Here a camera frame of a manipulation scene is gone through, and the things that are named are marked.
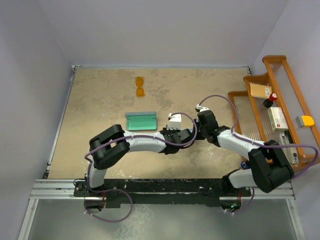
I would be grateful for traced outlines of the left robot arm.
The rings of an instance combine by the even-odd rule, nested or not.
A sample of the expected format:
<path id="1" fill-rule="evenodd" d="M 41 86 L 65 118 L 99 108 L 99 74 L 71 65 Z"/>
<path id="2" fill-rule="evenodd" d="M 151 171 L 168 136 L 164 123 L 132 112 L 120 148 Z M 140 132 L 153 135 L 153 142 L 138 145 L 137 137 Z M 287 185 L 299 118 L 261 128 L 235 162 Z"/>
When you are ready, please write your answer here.
<path id="1" fill-rule="evenodd" d="M 98 196 L 103 191 L 107 169 L 113 167 L 127 153 L 153 152 L 165 155 L 175 154 L 185 146 L 191 145 L 197 130 L 168 130 L 163 128 L 154 133 L 134 133 L 123 130 L 115 124 L 89 140 L 90 167 L 87 172 L 85 190 L 91 196 Z"/>

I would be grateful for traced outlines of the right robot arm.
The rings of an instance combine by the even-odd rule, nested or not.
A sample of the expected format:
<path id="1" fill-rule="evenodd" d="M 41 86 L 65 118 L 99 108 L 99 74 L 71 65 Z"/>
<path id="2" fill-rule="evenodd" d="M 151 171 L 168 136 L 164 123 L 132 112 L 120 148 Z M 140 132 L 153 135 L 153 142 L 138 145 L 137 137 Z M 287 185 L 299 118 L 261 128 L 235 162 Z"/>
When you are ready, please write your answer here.
<path id="1" fill-rule="evenodd" d="M 233 196 L 244 187 L 269 193 L 294 177 L 294 170 L 278 142 L 255 142 L 227 126 L 219 126 L 211 110 L 199 110 L 196 124 L 199 140 L 205 139 L 248 160 L 249 169 L 234 170 L 223 176 L 222 190 L 226 195 Z"/>

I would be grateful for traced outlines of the blue-grey glasses case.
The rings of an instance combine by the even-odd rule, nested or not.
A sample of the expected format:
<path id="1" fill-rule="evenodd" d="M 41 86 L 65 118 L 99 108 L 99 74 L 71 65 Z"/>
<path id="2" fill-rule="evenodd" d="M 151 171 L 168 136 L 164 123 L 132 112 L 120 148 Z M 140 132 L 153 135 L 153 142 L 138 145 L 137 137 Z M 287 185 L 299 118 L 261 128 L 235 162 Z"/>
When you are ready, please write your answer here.
<path id="1" fill-rule="evenodd" d="M 157 129 L 157 113 L 155 111 L 126 112 L 127 131 L 153 131 Z"/>

